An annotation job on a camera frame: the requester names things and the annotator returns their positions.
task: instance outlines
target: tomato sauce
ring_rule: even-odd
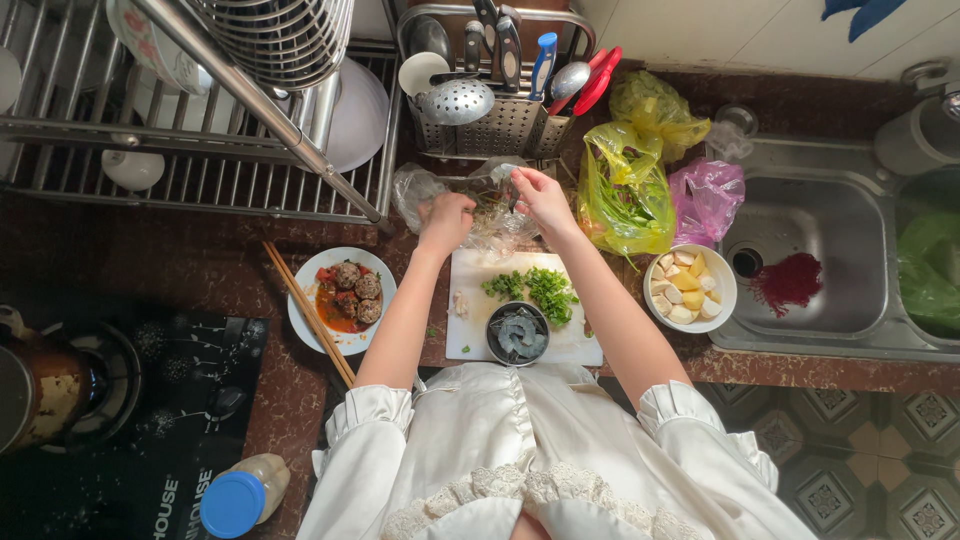
[[[360,267],[360,275],[370,274],[372,270],[357,264]],[[336,268],[321,268],[317,271],[317,314],[320,320],[324,322],[327,328],[343,333],[360,333],[373,326],[374,323],[361,323],[356,317],[347,317],[342,309],[337,306],[335,300],[337,296]],[[378,303],[383,305],[383,292],[376,297]]]

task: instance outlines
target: white cutting board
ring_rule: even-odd
[[[514,253],[506,260],[491,262],[477,250],[460,249],[453,252],[450,264],[450,296],[447,299],[446,357],[454,360],[496,361],[487,349],[484,330],[487,319],[497,306],[508,302],[493,298],[480,286],[498,274],[511,274],[514,270],[524,274],[532,267],[559,270],[566,274],[560,256],[546,253]],[[453,312],[453,295],[460,291],[467,298],[468,317]],[[603,351],[596,337],[584,336],[584,308],[571,304],[573,315],[570,322],[560,327],[550,325],[550,345],[538,362],[576,362],[586,366],[603,365]],[[469,352],[464,353],[465,346]]]

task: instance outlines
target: plastic bag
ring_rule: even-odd
[[[517,166],[526,166],[526,161],[517,156],[490,158],[467,177],[439,177],[415,163],[406,163],[394,173],[394,207],[410,231],[420,234],[417,205],[447,191],[465,193],[477,207],[463,247],[480,250],[494,261],[508,258],[517,244],[540,233],[534,220],[520,212],[510,213],[503,196],[513,186],[510,170]]]
[[[721,160],[742,160],[754,151],[754,143],[743,133],[743,128],[730,120],[715,122],[704,141],[716,150]]]
[[[725,161],[697,158],[670,175],[670,196],[677,210],[673,245],[712,248],[733,223],[746,190],[743,168]]]
[[[704,139],[710,121],[690,114],[686,100],[673,86],[646,71],[624,73],[610,94],[613,120],[630,122],[638,131],[652,131],[663,137],[663,162],[684,156],[687,148]]]
[[[663,139],[611,122],[584,141],[577,214],[593,245],[627,257],[669,251],[676,217],[660,164]]]
[[[911,318],[960,331],[960,215],[917,217],[900,235],[897,253],[900,299]]]

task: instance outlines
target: hand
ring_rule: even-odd
[[[420,203],[420,242],[422,248],[432,255],[445,259],[464,243],[464,238],[473,225],[473,210],[477,206],[463,193],[441,193],[432,202]]]
[[[556,180],[525,167],[514,169],[510,177],[520,192],[515,210],[537,222],[547,244],[556,250],[556,242],[572,233],[582,234],[577,220],[570,213],[564,190]]]

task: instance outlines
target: plastic bottle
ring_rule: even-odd
[[[200,500],[200,519],[218,538],[235,538],[263,523],[280,505],[290,471],[276,454],[248,457],[210,483]]]

